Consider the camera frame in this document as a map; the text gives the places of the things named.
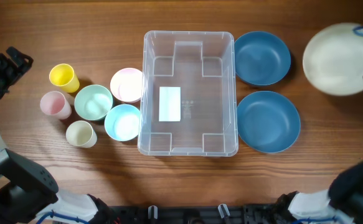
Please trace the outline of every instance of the clear plastic container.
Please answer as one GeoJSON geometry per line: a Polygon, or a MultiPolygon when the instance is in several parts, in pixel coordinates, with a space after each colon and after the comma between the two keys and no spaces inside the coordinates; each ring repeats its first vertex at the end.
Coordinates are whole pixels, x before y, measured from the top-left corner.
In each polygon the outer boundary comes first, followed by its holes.
{"type": "Polygon", "coordinates": [[[140,110],[138,149],[142,154],[235,155],[238,129],[232,34],[146,33],[140,110]]]}

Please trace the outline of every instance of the bowl rim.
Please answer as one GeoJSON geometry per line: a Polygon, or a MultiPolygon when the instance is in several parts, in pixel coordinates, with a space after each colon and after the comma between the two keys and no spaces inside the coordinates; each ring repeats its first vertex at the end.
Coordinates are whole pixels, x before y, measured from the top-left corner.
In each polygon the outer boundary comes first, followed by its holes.
{"type": "Polygon", "coordinates": [[[312,78],[309,77],[308,72],[307,72],[307,57],[308,57],[308,50],[310,50],[312,47],[312,45],[314,45],[318,39],[320,39],[323,35],[325,35],[327,32],[329,32],[330,30],[333,30],[337,27],[340,26],[345,26],[346,28],[349,27],[351,30],[353,30],[353,28],[361,26],[361,24],[355,23],[355,22],[340,22],[340,23],[336,23],[336,24],[332,24],[330,26],[327,26],[323,29],[321,29],[319,32],[317,32],[307,43],[306,47],[304,48],[304,52],[303,52],[303,57],[302,57],[302,64],[303,64],[303,73],[305,75],[305,77],[307,78],[307,81],[317,90],[331,95],[331,96],[350,96],[350,95],[354,95],[357,93],[360,93],[363,91],[363,88],[359,91],[355,91],[355,92],[350,92],[348,94],[340,94],[340,93],[335,93],[332,91],[327,91],[327,90],[322,90],[322,88],[319,88],[317,85],[315,85],[311,80],[312,78]]]}
{"type": "Polygon", "coordinates": [[[132,109],[136,109],[137,111],[138,111],[138,113],[139,113],[139,119],[141,120],[141,111],[137,108],[137,107],[135,107],[135,106],[133,106],[133,105],[129,105],[129,104],[120,104],[120,105],[118,105],[118,106],[114,106],[111,110],[109,110],[109,112],[106,114],[107,116],[105,117],[105,120],[104,120],[104,129],[105,129],[105,132],[106,132],[106,134],[107,135],[109,135],[109,137],[111,137],[113,140],[116,140],[116,141],[130,141],[130,140],[132,140],[132,139],[134,139],[135,137],[137,137],[138,135],[139,135],[139,131],[138,131],[138,133],[137,133],[137,135],[136,136],[133,136],[131,139],[126,139],[126,140],[119,140],[119,139],[116,139],[116,138],[114,138],[112,135],[110,135],[109,133],[108,133],[108,131],[107,131],[107,128],[106,128],[106,126],[107,125],[109,125],[109,123],[107,123],[106,121],[107,121],[107,117],[108,117],[108,115],[110,114],[110,113],[114,113],[114,111],[115,111],[115,108],[119,108],[119,107],[125,107],[125,106],[127,106],[127,107],[131,107],[132,109]]]}
{"type": "Polygon", "coordinates": [[[98,84],[92,84],[92,85],[88,85],[88,86],[86,86],[86,87],[84,87],[84,88],[82,88],[77,94],[76,94],[76,97],[75,97],[75,103],[74,103],[74,107],[75,107],[75,111],[76,111],[76,114],[78,114],[81,118],[83,118],[83,119],[85,119],[85,120],[87,120],[87,121],[99,121],[99,120],[101,120],[101,119],[103,119],[108,113],[109,113],[109,111],[111,111],[112,110],[112,107],[113,107],[113,97],[112,97],[112,93],[111,93],[111,91],[109,91],[109,89],[107,88],[107,87],[105,87],[105,86],[103,86],[103,85],[98,85],[98,84]],[[77,109],[77,107],[76,107],[76,102],[77,102],[77,97],[79,96],[79,98],[80,98],[80,93],[84,90],[85,91],[85,89],[87,89],[87,88],[91,88],[92,86],[99,86],[100,88],[103,88],[103,89],[105,89],[108,93],[109,93],[109,96],[110,97],[108,97],[108,98],[110,98],[110,100],[111,100],[111,109],[110,110],[108,110],[108,112],[106,112],[106,114],[104,115],[104,116],[102,116],[101,118],[98,118],[98,119],[88,119],[88,118],[86,118],[86,117],[84,117],[84,116],[82,116],[79,112],[80,111],[78,111],[78,109],[77,109]]]}
{"type": "Polygon", "coordinates": [[[75,121],[75,122],[73,122],[72,124],[70,124],[68,127],[67,127],[67,130],[65,131],[65,138],[66,138],[66,140],[67,140],[67,142],[69,143],[69,144],[71,144],[71,145],[73,145],[73,146],[76,146],[76,147],[83,147],[84,145],[86,145],[86,143],[88,143],[92,138],[93,138],[93,136],[94,136],[94,128],[93,128],[93,126],[89,123],[89,122],[87,122],[87,121],[83,121],[83,120],[78,120],[78,121],[75,121]],[[85,124],[88,124],[89,125],[89,127],[91,128],[91,130],[92,130],[92,134],[91,134],[91,136],[90,136],[90,138],[88,138],[88,140],[85,142],[85,143],[83,143],[83,144],[78,144],[78,145],[74,145],[74,144],[71,144],[70,142],[69,142],[69,140],[68,140],[68,130],[70,129],[70,127],[72,126],[72,125],[76,125],[76,123],[85,123],[85,124]]]}
{"type": "Polygon", "coordinates": [[[245,100],[245,99],[247,99],[248,98],[248,96],[252,96],[252,95],[254,95],[254,94],[261,94],[261,93],[264,93],[264,92],[269,92],[269,93],[271,93],[271,94],[274,94],[274,95],[278,95],[278,96],[281,96],[281,98],[283,98],[284,100],[286,100],[286,102],[288,103],[288,104],[290,104],[293,108],[294,108],[294,110],[293,111],[295,111],[296,112],[296,114],[298,115],[298,121],[299,121],[299,128],[298,128],[298,134],[296,135],[296,137],[295,137],[295,139],[293,140],[293,142],[288,146],[288,147],[286,147],[286,148],[284,148],[284,149],[282,149],[282,150],[280,150],[280,151],[276,151],[276,152],[264,152],[264,151],[261,151],[261,150],[259,150],[259,149],[256,149],[255,147],[253,147],[253,146],[251,146],[251,145],[249,145],[248,144],[248,142],[246,142],[246,140],[244,140],[244,138],[240,135],[240,132],[239,132],[239,128],[238,128],[238,135],[240,136],[240,138],[241,138],[241,140],[247,145],[247,146],[249,146],[250,148],[252,148],[252,149],[254,149],[254,150],[256,150],[256,151],[258,151],[258,152],[262,152],[262,153],[267,153],[267,154],[274,154],[274,153],[279,153],[279,152],[283,152],[283,151],[285,151],[285,150],[287,150],[287,149],[289,149],[297,140],[298,140],[298,138],[299,138],[299,135],[300,135],[300,131],[301,131],[301,118],[300,118],[300,114],[299,114],[299,111],[298,111],[298,109],[296,108],[296,106],[292,103],[292,101],[290,101],[286,96],[284,96],[284,95],[282,95],[282,94],[279,94],[279,93],[277,93],[277,92],[274,92],[274,91],[268,91],[268,90],[264,90],[264,91],[256,91],[256,92],[253,92],[253,93],[251,93],[251,94],[249,94],[249,95],[247,95],[247,96],[245,96],[242,100],[241,100],[241,102],[239,102],[239,104],[238,104],[238,106],[237,106],[237,114],[238,114],[238,109],[239,109],[239,106],[240,106],[240,104],[245,100]]]}
{"type": "MultiPolygon", "coordinates": [[[[235,45],[237,44],[238,40],[241,40],[242,38],[248,36],[248,35],[252,35],[252,34],[265,34],[265,35],[269,35],[271,37],[274,37],[275,39],[279,40],[281,42],[281,45],[282,47],[284,47],[284,49],[286,49],[286,51],[288,52],[288,59],[289,59],[289,65],[288,65],[288,69],[286,70],[285,74],[282,75],[278,80],[274,81],[274,82],[271,82],[271,83],[267,83],[267,84],[257,84],[257,83],[253,83],[253,82],[249,82],[249,81],[246,81],[246,79],[244,79],[243,77],[241,77],[238,72],[237,72],[237,67],[235,66],[235,74],[237,74],[237,76],[242,80],[244,81],[245,83],[248,83],[248,84],[252,84],[252,85],[256,85],[256,86],[268,86],[268,85],[272,85],[272,84],[275,84],[279,81],[281,81],[289,72],[290,68],[291,68],[291,64],[292,64],[292,56],[291,56],[291,52],[288,48],[288,46],[285,44],[285,42],[279,38],[278,36],[270,33],[270,32],[267,32],[267,31],[260,31],[260,30],[257,30],[257,31],[251,31],[251,32],[247,32],[246,34],[243,34],[241,35],[240,37],[238,37],[238,39],[235,41],[234,43],[234,47],[235,45]]],[[[235,47],[235,60],[236,60],[236,57],[237,57],[237,49],[235,47]]]]}
{"type": "Polygon", "coordinates": [[[120,100],[122,102],[125,102],[125,103],[135,103],[137,101],[139,101],[143,95],[143,72],[140,70],[140,69],[137,69],[137,68],[132,68],[132,67],[127,67],[127,68],[122,68],[121,70],[118,70],[111,78],[111,82],[110,82],[110,91],[111,91],[111,94],[117,99],[117,100],[120,100]],[[118,76],[119,74],[121,74],[121,72],[123,70],[126,70],[126,69],[131,69],[131,70],[135,70],[136,72],[139,72],[141,74],[141,95],[135,99],[135,100],[131,100],[131,101],[127,101],[127,100],[124,100],[124,99],[121,99],[120,96],[118,96],[116,93],[116,91],[114,91],[113,87],[115,86],[115,77],[118,76]]]}

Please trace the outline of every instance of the blue plate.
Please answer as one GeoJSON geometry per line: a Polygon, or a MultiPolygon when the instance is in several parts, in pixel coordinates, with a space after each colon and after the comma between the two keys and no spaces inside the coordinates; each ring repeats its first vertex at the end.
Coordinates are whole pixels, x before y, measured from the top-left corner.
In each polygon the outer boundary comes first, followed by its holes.
{"type": "Polygon", "coordinates": [[[300,133],[298,110],[285,96],[258,91],[238,105],[238,133],[250,147],[265,153],[292,146],[300,133]]]}
{"type": "Polygon", "coordinates": [[[235,71],[253,85],[280,81],[291,67],[291,54],[277,36],[262,31],[249,32],[235,41],[235,71]]]}

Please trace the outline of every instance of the wood grain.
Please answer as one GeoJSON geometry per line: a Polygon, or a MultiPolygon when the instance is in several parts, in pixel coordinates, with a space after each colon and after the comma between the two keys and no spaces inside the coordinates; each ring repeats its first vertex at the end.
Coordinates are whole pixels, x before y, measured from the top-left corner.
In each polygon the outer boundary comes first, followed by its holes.
{"type": "MultiPolygon", "coordinates": [[[[0,52],[15,46],[35,63],[0,101],[0,132],[10,149],[48,168],[62,188],[109,205],[267,203],[294,190],[326,189],[340,171],[363,159],[363,93],[324,95],[308,83],[301,64],[306,44],[321,29],[363,24],[363,1],[10,2],[0,2],[0,52]],[[50,69],[69,63],[83,85],[109,87],[119,69],[142,69],[149,30],[228,31],[234,38],[265,30],[283,39],[293,55],[290,73],[263,88],[237,80],[237,101],[257,90],[288,97],[301,115],[296,144],[274,155],[240,140],[239,152],[229,158],[149,157],[135,141],[111,140],[102,124],[93,124],[95,147],[67,144],[64,132],[77,115],[61,122],[39,109],[43,94],[58,90],[49,82],[50,69]]],[[[73,97],[67,95],[71,103],[73,97]]]]}

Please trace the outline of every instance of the plastic cup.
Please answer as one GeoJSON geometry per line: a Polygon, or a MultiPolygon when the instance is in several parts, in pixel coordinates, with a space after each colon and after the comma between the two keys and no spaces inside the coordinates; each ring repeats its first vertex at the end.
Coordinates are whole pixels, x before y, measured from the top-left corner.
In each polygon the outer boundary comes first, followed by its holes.
{"type": "Polygon", "coordinates": [[[89,85],[82,88],[75,98],[77,114],[89,121],[103,119],[113,106],[111,92],[101,85],[89,85]]]}
{"type": "Polygon", "coordinates": [[[72,66],[68,64],[59,64],[55,66],[50,72],[50,82],[59,86],[63,91],[67,93],[74,93],[79,89],[79,79],[75,75],[75,71],[72,66]]]}
{"type": "Polygon", "coordinates": [[[129,141],[138,135],[140,112],[132,105],[118,105],[105,118],[106,133],[117,141],[129,141]]]}
{"type": "Polygon", "coordinates": [[[143,73],[136,68],[124,68],[111,79],[111,92],[116,99],[134,103],[141,99],[143,73]]]}
{"type": "Polygon", "coordinates": [[[57,119],[67,119],[72,113],[72,109],[64,94],[58,91],[46,93],[40,100],[40,109],[44,114],[57,119]]]}
{"type": "Polygon", "coordinates": [[[92,147],[97,143],[97,134],[86,121],[75,121],[67,129],[66,138],[69,144],[77,147],[92,147]]]}

